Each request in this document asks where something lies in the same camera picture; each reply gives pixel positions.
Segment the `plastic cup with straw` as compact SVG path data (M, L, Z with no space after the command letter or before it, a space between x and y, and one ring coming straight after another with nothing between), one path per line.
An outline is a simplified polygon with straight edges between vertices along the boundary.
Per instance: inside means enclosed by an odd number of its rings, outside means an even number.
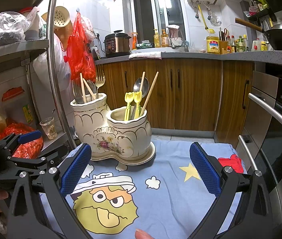
M54 140L57 138L57 131L55 127L54 114L55 109L52 111L52 116L40 121L40 126L45 132L49 140Z

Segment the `blue cartoon cloth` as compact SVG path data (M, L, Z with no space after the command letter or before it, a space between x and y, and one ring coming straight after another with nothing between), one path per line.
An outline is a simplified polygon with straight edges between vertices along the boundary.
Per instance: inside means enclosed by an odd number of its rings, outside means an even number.
M90 163L66 202L93 238L187 238L212 206L190 160L189 141L154 140L155 156L140 166Z

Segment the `silver fork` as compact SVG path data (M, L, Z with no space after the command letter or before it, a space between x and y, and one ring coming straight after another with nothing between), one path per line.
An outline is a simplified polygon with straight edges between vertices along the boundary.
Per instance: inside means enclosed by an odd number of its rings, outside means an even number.
M84 98L82 95L81 81L79 78L72 80L73 96L77 104L83 104Z

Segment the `flower-shaped silver spoon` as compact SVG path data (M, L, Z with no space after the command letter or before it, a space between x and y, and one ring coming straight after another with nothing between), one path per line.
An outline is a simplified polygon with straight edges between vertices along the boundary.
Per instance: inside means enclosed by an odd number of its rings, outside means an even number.
M93 82L91 82L90 80L88 80L87 83L89 84L89 86L92 89L92 91L95 93L95 91L96 91L95 84Z

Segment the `yellow oil bottle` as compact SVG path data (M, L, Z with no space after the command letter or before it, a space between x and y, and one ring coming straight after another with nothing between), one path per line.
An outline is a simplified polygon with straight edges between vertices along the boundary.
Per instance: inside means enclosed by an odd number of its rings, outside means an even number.
M216 36L206 37L206 52L211 54L220 54L219 38Z

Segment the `hanging red plastic bag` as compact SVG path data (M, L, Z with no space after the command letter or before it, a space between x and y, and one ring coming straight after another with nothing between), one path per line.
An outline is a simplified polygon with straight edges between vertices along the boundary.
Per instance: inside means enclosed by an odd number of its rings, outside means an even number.
M73 32L67 41L64 59L65 62L69 63L72 80L80 78L80 74L82 74L85 80L95 83L95 63L89 48L89 44L93 39L86 35L86 30L89 31L81 13L77 12L73 24Z

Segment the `gold fork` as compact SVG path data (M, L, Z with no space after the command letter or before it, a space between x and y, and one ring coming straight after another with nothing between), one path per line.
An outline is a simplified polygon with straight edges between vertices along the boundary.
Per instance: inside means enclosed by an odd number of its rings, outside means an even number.
M99 98L99 88L105 84L105 73L103 65L97 65L96 69L96 81L95 86L97 87L96 98Z

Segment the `white towel on counter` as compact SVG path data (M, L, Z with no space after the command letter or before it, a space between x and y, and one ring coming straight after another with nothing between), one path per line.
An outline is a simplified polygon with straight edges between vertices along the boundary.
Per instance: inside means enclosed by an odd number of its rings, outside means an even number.
M136 59L136 58L162 59L162 55L161 55L161 51L138 52L138 53L131 53L129 55L129 59Z

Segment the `black wok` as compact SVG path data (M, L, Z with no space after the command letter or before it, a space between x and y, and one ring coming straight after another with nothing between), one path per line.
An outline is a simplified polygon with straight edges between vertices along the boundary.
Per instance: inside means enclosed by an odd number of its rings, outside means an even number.
M264 30L262 27L240 18L235 18L235 22L263 33L274 50L282 51L282 23L276 24L268 30Z

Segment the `wooden knife block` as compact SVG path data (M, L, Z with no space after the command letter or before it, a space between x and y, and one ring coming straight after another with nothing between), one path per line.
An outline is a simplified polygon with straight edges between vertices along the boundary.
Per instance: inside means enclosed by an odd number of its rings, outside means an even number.
M226 55L230 53L229 42L227 40L225 41L220 40L219 41L219 50L220 50L221 55Z

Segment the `wooden chopstick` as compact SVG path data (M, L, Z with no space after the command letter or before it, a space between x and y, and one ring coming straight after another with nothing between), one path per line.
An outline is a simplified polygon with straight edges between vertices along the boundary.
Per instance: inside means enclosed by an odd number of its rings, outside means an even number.
M146 110L146 107L147 107L147 105L148 105L148 102L149 102L149 100L150 100L150 97L151 97L151 95L152 95L152 92L153 92L154 87L155 87L155 85L156 85L158 76L159 76L159 72L157 71L157 73L155 74L155 77L154 77L154 79L153 79L152 85L151 85L151 87L150 87L150 89L149 89L149 92L148 92L148 94L147 94L145 103L144 103L144 105L143 105L143 107L142 107L142 110L141 110L141 112L140 112L140 116L142 116L142 115L144 114L145 110Z
M86 86L86 88L88 89L91 97L96 100L96 96L95 93L92 91L92 89L90 88L89 84L87 83L87 81L85 79L83 79L84 85Z
M85 104L85 103L87 103L87 100L86 100L85 85L84 85L82 73L80 73L80 82L81 82L82 97L83 97L83 101L84 101L84 104Z
M142 73L142 78L141 78L139 92L142 92L142 87L143 87L144 79L145 79L145 71Z

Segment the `cream ceramic utensil holder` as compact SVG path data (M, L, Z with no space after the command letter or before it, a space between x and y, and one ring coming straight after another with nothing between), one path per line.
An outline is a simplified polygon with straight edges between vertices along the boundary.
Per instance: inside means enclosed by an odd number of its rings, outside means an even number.
M137 119L125 121L125 107L111 110L107 94L99 93L95 100L87 95L86 100L83 104L73 100L70 105L78 138L91 147L91 160L115 159L137 166L154 157L155 146L146 111Z

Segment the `electric pressure cooker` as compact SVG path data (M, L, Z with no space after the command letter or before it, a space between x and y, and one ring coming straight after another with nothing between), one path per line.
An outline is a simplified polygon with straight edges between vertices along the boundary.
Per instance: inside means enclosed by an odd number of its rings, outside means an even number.
M107 35L104 39L106 58L130 55L130 39L131 36L122 30Z

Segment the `metal shelf rack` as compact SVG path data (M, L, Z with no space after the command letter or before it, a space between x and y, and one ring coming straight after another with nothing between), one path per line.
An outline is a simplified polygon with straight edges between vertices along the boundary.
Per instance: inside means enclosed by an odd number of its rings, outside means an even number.
M19 11L25 7L31 6L36 7L42 1L43 0L0 0L0 12ZM56 0L50 0L48 5L47 34L45 39L26 40L0 46L0 73L5 70L17 68L19 66L22 66L25 69L29 100L32 112L34 114L35 123L39 123L41 121L41 116L37 106L32 83L31 65L33 60L39 54L43 52L47 53L48 77L50 87L52 89L52 97L54 100L56 113L61 123L61 132L58 134L56 139L45 141L45 145L43 147L44 151L48 151L49 149L62 144L69 145L70 149L74 149L76 147L66 118L59 85L57 84L56 62L54 59L55 53L53 48L53 20L55 14L55 6Z

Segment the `large silver spoon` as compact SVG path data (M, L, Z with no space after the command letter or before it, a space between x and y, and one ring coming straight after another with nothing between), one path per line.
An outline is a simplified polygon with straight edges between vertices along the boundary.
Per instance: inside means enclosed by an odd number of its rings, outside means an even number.
M142 90L141 90L142 98L144 98L148 94L148 91L149 91L149 82L146 77L144 78L144 81L142 81L142 77L136 80L133 86L133 91L139 92L141 87L142 87ZM134 103L132 107L132 112L130 113L130 120L134 119L135 111L136 111L136 103Z

